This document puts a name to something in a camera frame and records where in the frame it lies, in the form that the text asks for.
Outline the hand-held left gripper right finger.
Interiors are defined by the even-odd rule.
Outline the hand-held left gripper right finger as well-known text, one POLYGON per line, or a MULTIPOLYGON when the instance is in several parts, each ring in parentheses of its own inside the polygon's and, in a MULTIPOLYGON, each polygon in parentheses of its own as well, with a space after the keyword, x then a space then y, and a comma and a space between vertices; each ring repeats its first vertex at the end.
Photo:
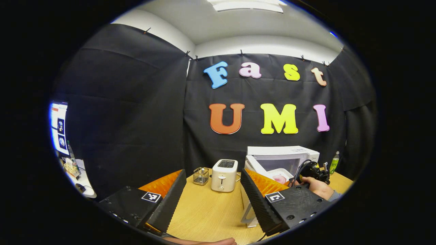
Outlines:
POLYGON ((242 170, 241 184, 266 236, 295 230, 332 204, 310 191, 308 183, 287 187, 249 169, 242 170))

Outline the black backdrop cloth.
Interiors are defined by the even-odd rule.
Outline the black backdrop cloth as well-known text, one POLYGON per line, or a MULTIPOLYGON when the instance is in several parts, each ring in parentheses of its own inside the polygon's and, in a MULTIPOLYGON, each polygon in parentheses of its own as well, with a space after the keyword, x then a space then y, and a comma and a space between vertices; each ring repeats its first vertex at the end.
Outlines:
POLYGON ((338 172, 355 180, 377 125, 370 76, 347 49, 327 67, 277 54, 191 60, 124 24, 77 51, 54 97, 67 102, 66 137, 98 199, 219 159, 241 171, 248 146, 304 146, 320 163, 339 151, 338 172))

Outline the green drink bottle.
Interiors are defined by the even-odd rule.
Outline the green drink bottle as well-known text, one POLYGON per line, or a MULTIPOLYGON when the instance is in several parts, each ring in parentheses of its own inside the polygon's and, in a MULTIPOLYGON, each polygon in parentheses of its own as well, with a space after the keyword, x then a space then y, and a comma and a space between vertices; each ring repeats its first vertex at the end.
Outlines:
POLYGON ((340 152, 337 151, 335 153, 335 156, 332 158, 332 162, 331 162, 330 168, 329 168, 329 174, 333 174, 336 171, 336 168, 339 164, 339 160, 340 160, 340 152))

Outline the long ceiling light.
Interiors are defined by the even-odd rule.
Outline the long ceiling light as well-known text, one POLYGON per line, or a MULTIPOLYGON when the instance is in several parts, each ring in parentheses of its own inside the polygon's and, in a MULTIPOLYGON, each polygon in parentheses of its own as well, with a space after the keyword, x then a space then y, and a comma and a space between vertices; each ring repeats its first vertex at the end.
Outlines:
POLYGON ((287 4, 280 0, 207 0, 218 12, 230 10, 262 10, 283 13, 287 4))

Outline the white square plate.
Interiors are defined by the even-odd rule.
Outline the white square plate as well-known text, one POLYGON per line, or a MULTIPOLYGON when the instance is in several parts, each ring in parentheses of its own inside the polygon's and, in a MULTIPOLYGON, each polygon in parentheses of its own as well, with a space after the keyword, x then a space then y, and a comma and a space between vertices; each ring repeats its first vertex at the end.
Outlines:
POLYGON ((287 171, 286 169, 283 169, 283 168, 270 170, 270 171, 268 171, 268 175, 272 179, 273 179, 274 175, 282 175, 282 176, 285 176, 287 178, 287 181, 294 177, 289 171, 287 171))

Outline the computer monitor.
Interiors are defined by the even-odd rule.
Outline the computer monitor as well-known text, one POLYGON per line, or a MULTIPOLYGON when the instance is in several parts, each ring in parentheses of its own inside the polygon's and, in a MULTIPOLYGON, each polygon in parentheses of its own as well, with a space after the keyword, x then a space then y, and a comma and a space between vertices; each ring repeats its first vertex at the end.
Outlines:
POLYGON ((70 157, 66 130, 67 102, 52 100, 49 105, 50 133, 53 148, 63 157, 70 157))

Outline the white microwave oven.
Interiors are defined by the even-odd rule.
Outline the white microwave oven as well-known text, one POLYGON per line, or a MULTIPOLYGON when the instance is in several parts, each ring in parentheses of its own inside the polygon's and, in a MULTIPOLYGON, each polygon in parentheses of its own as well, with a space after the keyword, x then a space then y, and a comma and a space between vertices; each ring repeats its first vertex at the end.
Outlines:
POLYGON ((272 179, 268 171, 283 168, 294 177, 305 160, 318 162, 320 153, 302 146, 248 146, 245 169, 272 179))

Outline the white side desk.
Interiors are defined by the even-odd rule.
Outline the white side desk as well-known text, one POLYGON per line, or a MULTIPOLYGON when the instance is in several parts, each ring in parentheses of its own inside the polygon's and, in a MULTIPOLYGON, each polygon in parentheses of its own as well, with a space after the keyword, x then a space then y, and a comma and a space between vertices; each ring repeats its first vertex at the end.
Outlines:
POLYGON ((97 198, 97 194, 94 191, 88 175, 87 175, 87 171, 85 169, 84 166, 84 161, 82 159, 76 159, 76 163, 77 166, 81 172, 81 175, 79 177, 79 179, 75 179, 72 175, 70 175, 68 172, 65 172, 65 174, 67 175, 67 177, 70 179, 70 182, 73 184, 73 186, 75 186, 75 184, 80 184, 81 186, 83 186, 85 188, 85 191, 83 192, 83 195, 87 198, 92 198, 95 199, 97 198))

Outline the white toaster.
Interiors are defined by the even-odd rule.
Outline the white toaster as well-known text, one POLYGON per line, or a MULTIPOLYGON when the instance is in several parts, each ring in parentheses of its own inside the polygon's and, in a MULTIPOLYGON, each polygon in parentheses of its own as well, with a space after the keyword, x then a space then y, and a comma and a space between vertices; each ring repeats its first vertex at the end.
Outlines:
POLYGON ((212 168, 211 189, 218 192, 232 192, 236 185, 237 168, 237 160, 218 160, 212 168))

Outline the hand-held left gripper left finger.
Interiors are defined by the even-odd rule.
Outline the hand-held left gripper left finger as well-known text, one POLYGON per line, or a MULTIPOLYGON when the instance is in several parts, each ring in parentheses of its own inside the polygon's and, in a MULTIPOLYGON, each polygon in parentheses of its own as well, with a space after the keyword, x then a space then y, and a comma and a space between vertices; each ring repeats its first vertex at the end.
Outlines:
POLYGON ((186 183, 186 171, 181 169, 140 188, 125 186, 100 201, 98 207, 134 228, 162 236, 186 183))

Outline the clear drink bottle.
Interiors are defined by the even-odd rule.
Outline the clear drink bottle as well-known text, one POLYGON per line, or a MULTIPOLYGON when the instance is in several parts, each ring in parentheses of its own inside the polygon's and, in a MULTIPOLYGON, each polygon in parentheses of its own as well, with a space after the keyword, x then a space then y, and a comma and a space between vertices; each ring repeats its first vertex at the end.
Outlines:
POLYGON ((72 161, 72 166, 75 167, 75 169, 80 173, 80 169, 79 169, 79 167, 78 167, 78 165, 77 165, 77 161, 76 161, 76 159, 75 159, 75 155, 74 155, 74 152, 73 152, 73 150, 72 150, 72 147, 71 147, 70 141, 67 141, 67 147, 68 147, 68 151, 69 151, 70 159, 71 159, 71 161, 72 161))

